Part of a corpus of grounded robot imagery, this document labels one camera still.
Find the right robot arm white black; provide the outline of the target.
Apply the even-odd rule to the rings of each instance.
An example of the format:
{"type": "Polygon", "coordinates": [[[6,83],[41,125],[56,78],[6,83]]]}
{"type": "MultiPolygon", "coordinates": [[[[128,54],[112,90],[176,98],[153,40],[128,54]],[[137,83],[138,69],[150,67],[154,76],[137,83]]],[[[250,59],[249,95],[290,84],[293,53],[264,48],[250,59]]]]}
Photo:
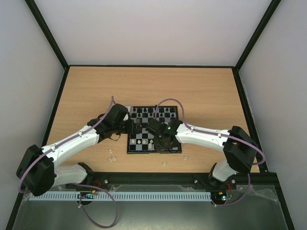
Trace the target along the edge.
{"type": "Polygon", "coordinates": [[[204,184],[222,187],[237,173],[249,174],[257,154],[257,143],[240,127],[214,130],[173,119],[168,124],[151,120],[145,130],[154,136],[157,150],[170,150],[179,144],[194,144],[222,152],[224,160],[211,168],[204,184]]]}

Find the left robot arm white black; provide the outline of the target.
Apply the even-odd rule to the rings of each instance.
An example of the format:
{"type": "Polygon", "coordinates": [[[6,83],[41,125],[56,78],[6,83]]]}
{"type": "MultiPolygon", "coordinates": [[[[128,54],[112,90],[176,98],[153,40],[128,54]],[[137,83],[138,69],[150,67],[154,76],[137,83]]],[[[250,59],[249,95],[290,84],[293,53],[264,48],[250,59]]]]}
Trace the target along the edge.
{"type": "Polygon", "coordinates": [[[113,134],[128,134],[134,128],[140,131],[141,125],[132,120],[133,111],[132,106],[111,103],[104,114],[63,140],[43,147],[30,146],[16,171],[19,191],[40,196],[57,185],[83,182],[88,175],[85,167],[62,166],[62,163],[83,149],[110,139],[113,134]]]}

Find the white pawn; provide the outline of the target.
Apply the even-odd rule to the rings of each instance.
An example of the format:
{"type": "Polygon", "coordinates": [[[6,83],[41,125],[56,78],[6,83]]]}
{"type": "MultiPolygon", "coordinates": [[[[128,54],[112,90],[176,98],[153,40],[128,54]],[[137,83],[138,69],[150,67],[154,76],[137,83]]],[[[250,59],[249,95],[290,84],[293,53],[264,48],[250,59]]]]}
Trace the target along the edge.
{"type": "Polygon", "coordinates": [[[148,148],[151,150],[153,148],[153,140],[149,140],[148,148]]]}

